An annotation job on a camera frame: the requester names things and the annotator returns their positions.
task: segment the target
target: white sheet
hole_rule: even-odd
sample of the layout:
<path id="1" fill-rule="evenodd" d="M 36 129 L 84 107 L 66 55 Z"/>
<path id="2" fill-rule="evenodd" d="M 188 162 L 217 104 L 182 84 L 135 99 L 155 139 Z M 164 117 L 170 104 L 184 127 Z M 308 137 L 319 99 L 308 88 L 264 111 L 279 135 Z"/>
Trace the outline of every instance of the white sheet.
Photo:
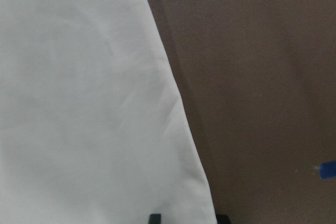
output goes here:
<path id="1" fill-rule="evenodd" d="M 0 0 L 0 23 L 0 223 L 216 223 L 146 0 Z"/>

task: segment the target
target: brown surface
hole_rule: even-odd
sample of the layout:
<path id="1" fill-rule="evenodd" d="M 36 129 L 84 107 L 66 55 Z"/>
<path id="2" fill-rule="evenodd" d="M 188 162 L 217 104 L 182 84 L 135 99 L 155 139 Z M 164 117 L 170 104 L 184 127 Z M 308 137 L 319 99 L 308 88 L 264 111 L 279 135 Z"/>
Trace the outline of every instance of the brown surface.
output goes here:
<path id="1" fill-rule="evenodd" d="M 149 0 L 233 224 L 336 223 L 336 0 Z"/>

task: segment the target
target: white fabric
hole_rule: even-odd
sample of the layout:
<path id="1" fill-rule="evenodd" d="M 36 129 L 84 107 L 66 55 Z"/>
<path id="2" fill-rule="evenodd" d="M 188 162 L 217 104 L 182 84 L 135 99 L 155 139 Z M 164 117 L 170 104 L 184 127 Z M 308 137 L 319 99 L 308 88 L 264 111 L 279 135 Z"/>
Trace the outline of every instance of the white fabric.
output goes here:
<path id="1" fill-rule="evenodd" d="M 147 1 L 0 2 L 0 223 L 215 224 Z"/>

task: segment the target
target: piece of blue tape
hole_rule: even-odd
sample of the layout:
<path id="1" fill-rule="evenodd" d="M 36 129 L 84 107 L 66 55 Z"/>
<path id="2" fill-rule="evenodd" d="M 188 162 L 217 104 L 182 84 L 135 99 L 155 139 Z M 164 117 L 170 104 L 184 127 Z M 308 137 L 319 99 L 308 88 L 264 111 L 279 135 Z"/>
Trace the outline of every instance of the piece of blue tape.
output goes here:
<path id="1" fill-rule="evenodd" d="M 320 176 L 322 179 L 336 177 L 336 161 L 320 165 Z"/>

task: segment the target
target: blue object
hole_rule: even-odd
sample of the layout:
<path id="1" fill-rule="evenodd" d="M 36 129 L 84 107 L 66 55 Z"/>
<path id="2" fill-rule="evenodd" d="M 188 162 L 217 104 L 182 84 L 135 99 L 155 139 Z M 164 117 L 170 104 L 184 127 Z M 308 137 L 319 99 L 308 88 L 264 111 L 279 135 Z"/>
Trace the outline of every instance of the blue object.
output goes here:
<path id="1" fill-rule="evenodd" d="M 320 176 L 322 179 L 335 177 L 336 176 L 336 161 L 323 163 L 320 166 Z"/>

